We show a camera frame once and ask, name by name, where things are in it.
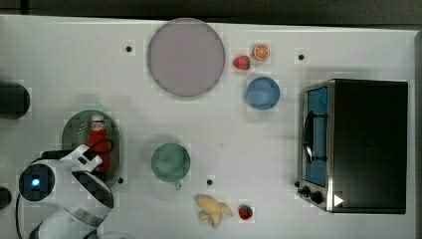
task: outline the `blue bowl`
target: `blue bowl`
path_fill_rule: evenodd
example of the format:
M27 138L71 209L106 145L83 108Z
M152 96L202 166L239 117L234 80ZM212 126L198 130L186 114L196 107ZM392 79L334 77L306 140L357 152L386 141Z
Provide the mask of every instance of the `blue bowl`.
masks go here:
M279 85L271 78L261 77L255 79L246 91L246 101L258 110L273 108L280 99Z

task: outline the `teal cup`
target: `teal cup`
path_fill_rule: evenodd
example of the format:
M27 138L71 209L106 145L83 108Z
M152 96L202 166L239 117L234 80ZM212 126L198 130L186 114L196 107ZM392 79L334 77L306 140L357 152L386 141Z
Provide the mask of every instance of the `teal cup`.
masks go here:
M180 180L186 176L190 168L189 153L177 143L166 143L155 150L151 168L158 179L174 183L176 190L180 190L182 188Z

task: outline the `toaster oven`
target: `toaster oven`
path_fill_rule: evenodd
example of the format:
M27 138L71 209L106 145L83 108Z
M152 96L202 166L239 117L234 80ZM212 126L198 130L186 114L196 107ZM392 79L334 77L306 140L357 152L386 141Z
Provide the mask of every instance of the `toaster oven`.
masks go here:
M406 82L304 88L300 197L332 213L404 214L407 102Z

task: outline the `round plate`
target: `round plate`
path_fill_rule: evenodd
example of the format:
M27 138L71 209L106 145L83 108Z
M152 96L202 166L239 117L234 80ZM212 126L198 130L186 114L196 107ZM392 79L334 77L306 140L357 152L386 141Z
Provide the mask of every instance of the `round plate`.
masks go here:
M105 184L112 187L120 175L120 130L117 123L107 114L99 111L83 111L74 115L66 123L62 134L63 150L75 149L81 144L88 144L92 116L100 114L105 117L107 137L112 140L113 149L109 153L111 171L105 173Z
M162 26L149 43L148 68L155 81L180 97L214 87L224 70L224 46L206 23L178 18Z

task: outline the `strawberry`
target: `strawberry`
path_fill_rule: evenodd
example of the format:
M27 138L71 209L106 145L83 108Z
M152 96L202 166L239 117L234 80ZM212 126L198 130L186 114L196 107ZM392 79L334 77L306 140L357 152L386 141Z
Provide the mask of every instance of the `strawberry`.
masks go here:
M251 68L251 60L248 56L240 56L233 60L233 66L240 70L249 70Z
M239 208L239 216L243 220L248 220L249 218L252 217L253 214L254 212L252 211L252 208L247 205L243 205L242 207Z

